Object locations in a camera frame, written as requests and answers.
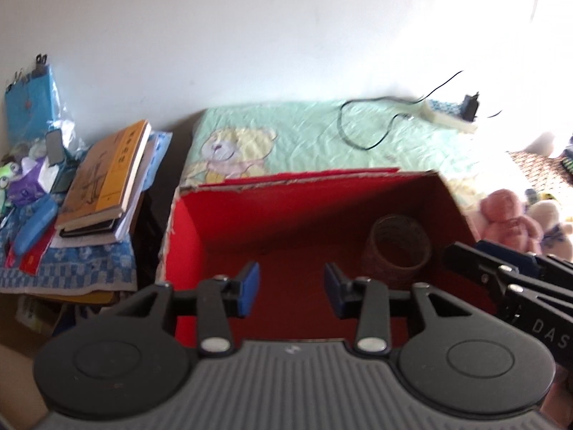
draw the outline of mattress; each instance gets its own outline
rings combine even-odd
[[[527,180],[508,153],[487,137],[435,125],[418,105],[392,101],[349,105],[346,135],[371,150],[349,146],[337,127],[341,102],[225,106],[205,111],[194,133],[181,185],[198,186],[266,174],[349,168],[437,170],[462,210],[508,188],[524,196]],[[394,115],[406,113],[410,119]]]

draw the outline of white stuffed animal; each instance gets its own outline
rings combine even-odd
[[[569,262],[573,261],[573,225],[562,221],[561,207],[558,202],[549,200],[533,204],[526,213],[539,223],[543,229],[541,251],[553,254]]]

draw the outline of pink teddy bear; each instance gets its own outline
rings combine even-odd
[[[480,211],[469,215],[479,239],[498,242],[519,252],[541,253],[543,230],[538,222],[524,215],[519,197],[500,189],[480,202]]]

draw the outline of white wall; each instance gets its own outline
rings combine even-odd
[[[504,109],[490,128],[504,127],[511,138],[509,131],[523,129],[516,125],[539,122],[548,99],[557,98],[554,111],[564,114],[561,98],[569,92],[568,80],[557,77],[571,68],[564,57],[571,56],[573,4],[540,0],[531,24],[533,5],[0,0],[0,80],[48,53],[62,98],[91,142],[142,117],[167,128],[213,105],[417,96],[465,69],[438,98],[459,100],[479,90],[481,114]]]

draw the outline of red box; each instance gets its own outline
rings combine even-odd
[[[414,217],[432,242],[432,259],[418,280],[494,312],[485,289],[440,265],[447,245],[473,245],[475,239],[434,172],[330,171],[180,189],[159,274],[185,290],[216,274],[234,276],[255,260],[261,284],[253,311],[230,320],[237,341],[351,339],[356,321],[334,317],[323,290],[324,264],[335,262],[349,277],[360,276],[369,230],[390,213]],[[406,339],[399,319],[393,336],[395,343]],[[177,339],[194,344],[194,319],[179,319]]]

